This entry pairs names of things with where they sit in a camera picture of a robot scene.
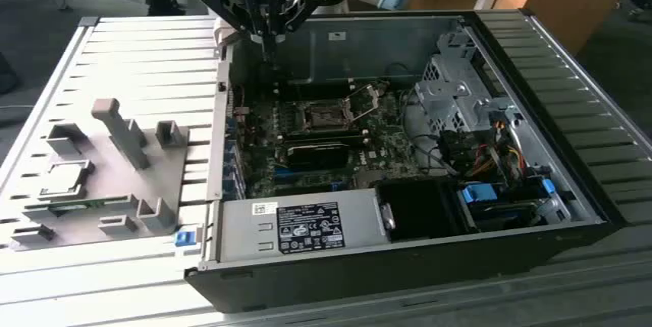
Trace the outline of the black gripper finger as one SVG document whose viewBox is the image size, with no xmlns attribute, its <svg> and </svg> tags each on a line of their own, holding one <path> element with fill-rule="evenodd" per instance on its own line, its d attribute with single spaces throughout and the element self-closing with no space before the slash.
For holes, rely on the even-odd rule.
<svg viewBox="0 0 652 327">
<path fill-rule="evenodd" d="M 278 63 L 278 44 L 294 33 L 326 0 L 270 0 L 270 66 Z"/>
<path fill-rule="evenodd" d="M 270 25 L 263 14 L 263 5 L 254 0 L 235 4 L 230 0 L 202 0 L 211 11 L 262 46 L 262 58 L 270 64 Z"/>
</svg>

